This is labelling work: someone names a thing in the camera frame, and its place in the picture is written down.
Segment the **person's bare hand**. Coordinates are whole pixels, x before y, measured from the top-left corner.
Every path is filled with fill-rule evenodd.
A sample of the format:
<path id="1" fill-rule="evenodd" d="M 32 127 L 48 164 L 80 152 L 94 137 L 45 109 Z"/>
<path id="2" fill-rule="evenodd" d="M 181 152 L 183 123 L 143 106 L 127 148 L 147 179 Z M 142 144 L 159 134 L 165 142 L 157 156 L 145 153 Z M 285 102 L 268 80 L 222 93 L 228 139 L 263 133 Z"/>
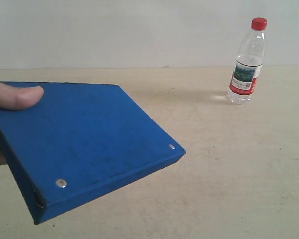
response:
<path id="1" fill-rule="evenodd" d="M 24 110 L 34 106 L 44 94 L 41 86 L 14 87 L 0 82 L 0 109 Z M 0 166 L 6 165 L 6 160 L 0 150 Z"/>

